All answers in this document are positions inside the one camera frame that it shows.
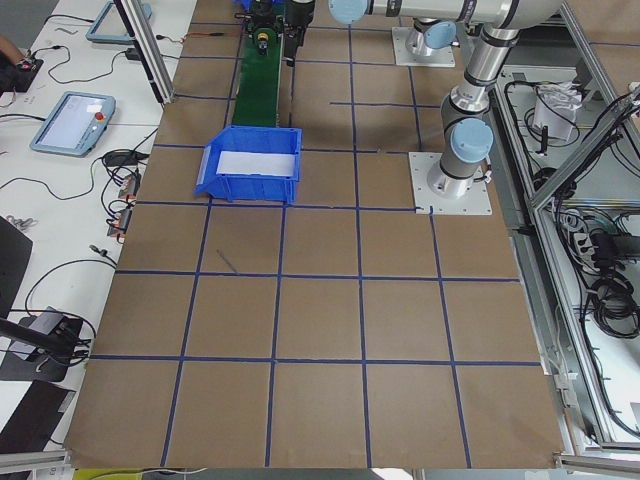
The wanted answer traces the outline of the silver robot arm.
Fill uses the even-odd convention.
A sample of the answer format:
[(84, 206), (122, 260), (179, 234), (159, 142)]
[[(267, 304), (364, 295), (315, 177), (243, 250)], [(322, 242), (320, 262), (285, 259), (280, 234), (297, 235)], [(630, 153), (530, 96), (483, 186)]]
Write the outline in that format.
[(427, 182), (431, 191), (446, 199), (459, 199), (470, 189), (479, 164), (494, 141), (491, 128), (482, 120), (489, 109), (488, 91), (494, 86), (519, 33), (534, 27), (560, 8), (559, 1), (330, 1), (335, 21), (350, 25), (366, 15), (408, 16), (425, 20), (424, 44), (431, 49), (446, 46), (436, 39), (435, 29), (448, 21), (482, 24), (464, 77), (443, 99), (441, 118), (446, 147), (431, 167)]
[[(295, 63), (296, 53), (304, 44), (307, 28), (314, 19), (315, 1), (240, 1), (243, 13), (236, 14), (244, 22), (246, 34), (253, 40), (258, 53), (266, 55), (271, 42), (270, 32), (284, 39), (283, 57)], [(373, 9), (371, 1), (329, 1), (329, 11), (339, 23), (349, 25), (359, 21)], [(424, 56), (427, 49), (448, 47), (456, 37), (452, 21), (415, 18), (406, 48)]]

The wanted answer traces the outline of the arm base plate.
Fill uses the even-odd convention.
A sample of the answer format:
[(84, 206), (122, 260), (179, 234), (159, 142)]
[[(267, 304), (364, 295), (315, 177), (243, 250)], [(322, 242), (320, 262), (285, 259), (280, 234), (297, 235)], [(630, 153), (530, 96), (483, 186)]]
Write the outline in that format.
[(438, 152), (410, 152), (408, 157), (417, 214), (492, 214), (487, 184), (482, 180), (480, 167), (470, 178), (457, 180), (441, 170), (441, 154)]
[(414, 27), (394, 27), (391, 32), (395, 64), (399, 66), (453, 68), (455, 34), (446, 25), (420, 32)]

